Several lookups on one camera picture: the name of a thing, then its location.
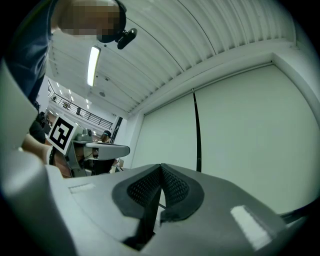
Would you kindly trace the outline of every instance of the ceiling light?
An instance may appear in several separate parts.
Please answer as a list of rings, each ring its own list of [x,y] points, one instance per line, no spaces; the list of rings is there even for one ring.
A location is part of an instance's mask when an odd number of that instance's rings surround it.
[[[90,52],[89,65],[88,65],[88,76],[87,82],[89,86],[94,86],[95,73],[100,55],[100,48],[93,46]]]

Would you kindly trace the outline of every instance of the corrugated metal ceiling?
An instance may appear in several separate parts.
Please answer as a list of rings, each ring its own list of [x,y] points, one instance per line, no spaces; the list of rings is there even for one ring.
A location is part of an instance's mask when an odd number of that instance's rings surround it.
[[[197,64],[234,48],[295,38],[289,13],[271,0],[123,0],[126,29],[138,35],[123,50],[57,31],[48,76],[103,107],[130,113],[166,83]],[[92,46],[101,48],[94,87],[87,85]]]

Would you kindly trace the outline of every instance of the dark blue shirt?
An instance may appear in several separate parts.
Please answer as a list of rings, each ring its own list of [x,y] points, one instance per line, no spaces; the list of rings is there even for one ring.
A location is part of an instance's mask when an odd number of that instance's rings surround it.
[[[15,81],[34,103],[46,72],[51,16],[58,0],[42,0],[18,28],[5,56]]]

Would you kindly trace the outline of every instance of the black metal railing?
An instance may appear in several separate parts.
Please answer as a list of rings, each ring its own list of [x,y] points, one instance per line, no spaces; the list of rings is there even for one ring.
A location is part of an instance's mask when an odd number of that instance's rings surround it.
[[[65,108],[66,110],[69,110],[70,112],[76,114],[79,117],[82,117],[88,121],[91,121],[95,125],[101,126],[107,130],[110,130],[113,125],[112,122],[104,120],[104,119],[100,118],[99,116],[96,116],[96,115],[84,110],[83,108],[77,106],[76,104],[73,104],[71,101],[61,97],[59,94],[56,94],[54,89],[52,88],[50,82],[49,82],[49,86],[48,86],[48,97],[49,97],[50,101],[55,102],[59,106]]]

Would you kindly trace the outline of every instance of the railing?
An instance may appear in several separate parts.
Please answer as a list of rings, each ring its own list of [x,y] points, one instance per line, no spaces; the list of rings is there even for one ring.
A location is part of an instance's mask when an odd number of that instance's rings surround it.
[[[48,86],[48,97],[49,97],[49,100],[55,102],[59,106],[65,108],[66,110],[69,110],[70,112],[76,114],[79,117],[82,117],[88,121],[91,121],[95,125],[101,126],[107,130],[110,130],[113,125],[112,122],[104,120],[104,119],[84,110],[83,108],[73,104],[71,101],[61,97],[60,95],[56,94],[54,89],[52,88],[50,82],[49,82],[49,86]]]

